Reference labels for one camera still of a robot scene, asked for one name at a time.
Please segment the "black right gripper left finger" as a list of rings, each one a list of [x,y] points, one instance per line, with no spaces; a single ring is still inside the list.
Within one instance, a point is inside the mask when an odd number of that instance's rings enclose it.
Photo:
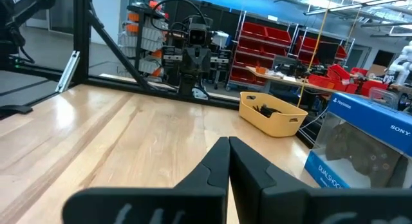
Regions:
[[[64,224],[225,224],[230,144],[221,137],[172,188],[90,187],[71,195]]]

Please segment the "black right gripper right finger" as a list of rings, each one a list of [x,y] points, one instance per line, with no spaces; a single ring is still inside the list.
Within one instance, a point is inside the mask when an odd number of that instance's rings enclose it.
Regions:
[[[412,224],[411,189],[313,188],[239,138],[229,144],[240,224]]]

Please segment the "orange white parts rack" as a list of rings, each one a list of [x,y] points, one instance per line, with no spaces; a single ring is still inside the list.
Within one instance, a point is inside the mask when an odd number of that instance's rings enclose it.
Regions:
[[[127,6],[126,19],[118,34],[118,47],[135,69],[148,81],[161,82],[162,47],[166,42],[167,14],[158,7],[158,1],[137,1]]]

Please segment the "red bin shelving rack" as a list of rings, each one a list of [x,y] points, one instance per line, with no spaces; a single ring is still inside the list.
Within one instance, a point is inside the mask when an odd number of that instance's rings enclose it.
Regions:
[[[271,68],[276,57],[286,57],[292,51],[294,32],[299,25],[278,21],[275,17],[240,11],[236,28],[233,57],[225,86],[231,89],[259,91],[266,79],[249,69]]]
[[[299,60],[306,66],[344,66],[354,41],[353,37],[297,26],[287,56]]]

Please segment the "yellow plastic bin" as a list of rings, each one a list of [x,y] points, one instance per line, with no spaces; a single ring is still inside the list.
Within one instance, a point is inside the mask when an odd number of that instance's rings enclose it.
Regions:
[[[242,91],[239,115],[272,137],[294,136],[308,112],[266,93]]]

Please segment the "wooden workbench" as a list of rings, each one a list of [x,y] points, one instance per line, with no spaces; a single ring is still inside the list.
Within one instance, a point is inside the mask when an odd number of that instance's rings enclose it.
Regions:
[[[322,88],[322,87],[313,85],[313,84],[309,83],[306,79],[294,79],[294,80],[292,80],[292,78],[288,77],[288,76],[278,77],[278,76],[275,76],[275,75],[261,74],[261,73],[258,73],[255,68],[250,67],[250,66],[247,66],[246,69],[249,72],[253,73],[255,76],[261,77],[261,78],[264,78],[264,79],[267,80],[265,82],[265,85],[263,86],[263,88],[260,89],[260,91],[262,93],[269,93],[270,86],[271,86],[272,82],[300,88],[301,89],[301,94],[299,96],[299,102],[297,103],[298,106],[300,106],[300,104],[301,104],[301,100],[303,98],[303,93],[304,92],[308,93],[309,89],[318,92],[318,94],[324,94],[324,93],[333,94],[333,93],[338,92],[335,89]]]

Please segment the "blue PlayStation controller box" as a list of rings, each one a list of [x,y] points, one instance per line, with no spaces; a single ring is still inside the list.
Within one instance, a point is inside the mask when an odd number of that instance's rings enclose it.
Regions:
[[[321,187],[412,189],[412,116],[334,93],[304,168]]]

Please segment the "red plastic bin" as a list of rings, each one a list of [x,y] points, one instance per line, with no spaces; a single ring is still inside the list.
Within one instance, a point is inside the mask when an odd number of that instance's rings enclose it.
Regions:
[[[335,83],[331,78],[315,74],[309,75],[308,82],[322,88],[333,89],[335,87]]]
[[[329,78],[333,80],[350,80],[350,74],[340,65],[333,64],[328,66],[328,71],[326,74]]]

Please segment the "clear plastic container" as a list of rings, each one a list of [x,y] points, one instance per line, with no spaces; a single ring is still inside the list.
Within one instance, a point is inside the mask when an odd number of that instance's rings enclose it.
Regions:
[[[369,90],[369,99],[393,109],[398,109],[398,95],[381,88],[372,87]]]

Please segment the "long ceiling light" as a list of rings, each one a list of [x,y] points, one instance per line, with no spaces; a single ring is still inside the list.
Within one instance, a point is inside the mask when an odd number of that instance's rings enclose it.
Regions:
[[[344,10],[351,10],[355,8],[362,8],[362,7],[368,7],[368,6],[378,6],[378,5],[384,5],[387,3],[394,3],[398,1],[407,1],[407,0],[374,0],[374,1],[367,1],[363,3],[356,3],[352,5],[345,5],[345,6],[338,6],[334,8],[323,8],[323,9],[318,9],[318,10],[312,10],[310,12],[304,12],[304,15],[316,15],[316,14],[323,14],[326,12],[338,12],[338,11],[344,11]]]

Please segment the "black foot pad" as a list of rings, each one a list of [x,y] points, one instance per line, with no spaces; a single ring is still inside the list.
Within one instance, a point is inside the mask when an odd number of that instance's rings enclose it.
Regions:
[[[26,115],[31,113],[33,109],[30,106],[23,105],[5,105],[0,106],[0,118],[6,118],[14,114]]]

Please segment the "white robot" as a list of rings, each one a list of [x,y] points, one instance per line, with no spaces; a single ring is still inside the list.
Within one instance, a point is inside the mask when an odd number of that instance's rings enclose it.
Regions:
[[[400,55],[392,62],[387,70],[389,76],[398,73],[394,84],[403,86],[409,73],[412,71],[412,41],[404,46]]]

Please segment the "black table frame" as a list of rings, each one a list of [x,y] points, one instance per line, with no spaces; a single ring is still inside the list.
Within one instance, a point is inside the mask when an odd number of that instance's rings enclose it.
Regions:
[[[150,85],[144,80],[134,66],[126,59],[126,56],[120,51],[114,40],[105,31],[104,25],[100,22],[95,14],[91,0],[74,0],[75,7],[75,24],[74,24],[74,50],[80,51],[80,66],[75,70],[75,84],[91,84],[94,86],[102,86],[105,88],[119,89],[122,91],[130,91],[143,95],[150,95],[183,102],[191,102],[207,106],[222,107],[225,109],[239,109],[239,101],[235,98],[221,98],[212,96],[209,100],[200,100],[197,98],[183,97],[170,89],[157,88]],[[89,75],[89,38],[91,29],[94,28],[103,41],[107,44],[110,50],[115,54],[117,59],[126,67],[126,70],[134,78],[135,83],[120,82],[118,79],[98,79]],[[0,66],[2,70],[24,73],[25,70],[31,69],[31,74],[39,77],[56,78],[58,72],[48,68],[42,68],[28,62],[15,63],[9,66]]]

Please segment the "silver aluminium bracket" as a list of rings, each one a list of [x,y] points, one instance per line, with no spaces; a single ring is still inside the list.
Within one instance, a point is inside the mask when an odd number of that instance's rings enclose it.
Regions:
[[[80,51],[73,51],[71,57],[61,75],[55,91],[62,93],[66,91],[71,83],[75,70],[80,60]]]

